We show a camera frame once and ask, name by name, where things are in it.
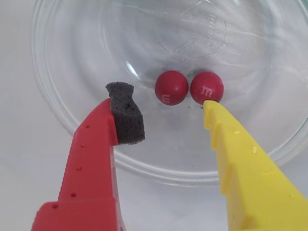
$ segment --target white surface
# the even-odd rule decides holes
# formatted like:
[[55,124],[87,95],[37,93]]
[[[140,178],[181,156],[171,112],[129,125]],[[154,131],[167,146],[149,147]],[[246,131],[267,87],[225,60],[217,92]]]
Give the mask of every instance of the white surface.
[[[32,0],[0,3],[0,230],[29,231],[40,205],[55,200],[71,137],[44,102],[32,72]],[[284,168],[308,195],[307,155]],[[158,184],[118,171],[127,231],[226,231],[219,188]]]

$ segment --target red plastic tool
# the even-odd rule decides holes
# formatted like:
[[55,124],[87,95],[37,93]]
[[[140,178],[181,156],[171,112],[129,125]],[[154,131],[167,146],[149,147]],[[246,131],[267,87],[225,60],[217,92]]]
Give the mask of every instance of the red plastic tool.
[[32,231],[125,231],[115,173],[115,128],[107,99],[75,132],[58,201],[40,208]]

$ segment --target hole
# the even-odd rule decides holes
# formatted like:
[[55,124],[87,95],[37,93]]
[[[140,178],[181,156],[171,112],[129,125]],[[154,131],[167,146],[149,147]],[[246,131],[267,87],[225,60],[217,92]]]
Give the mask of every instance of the hole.
[[58,208],[58,207],[59,207],[58,204],[53,204],[53,205],[52,205],[52,208],[54,208],[54,209],[56,209],[56,208]]

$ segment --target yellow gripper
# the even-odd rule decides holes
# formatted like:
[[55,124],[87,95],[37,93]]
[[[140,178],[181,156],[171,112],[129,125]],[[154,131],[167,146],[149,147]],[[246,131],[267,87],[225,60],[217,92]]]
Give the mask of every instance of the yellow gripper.
[[204,102],[230,231],[308,231],[308,201],[221,104]]

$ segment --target clear glass bowl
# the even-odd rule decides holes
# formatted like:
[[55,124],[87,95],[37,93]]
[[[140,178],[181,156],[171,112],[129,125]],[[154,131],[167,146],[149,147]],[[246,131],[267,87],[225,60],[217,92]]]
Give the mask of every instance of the clear glass bowl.
[[203,110],[188,95],[161,104],[166,70],[192,81],[202,70],[225,85],[221,103],[278,165],[307,148],[308,25],[305,0],[37,0],[34,70],[43,96],[73,134],[108,98],[135,86],[146,140],[115,147],[120,168],[164,183],[216,185]]

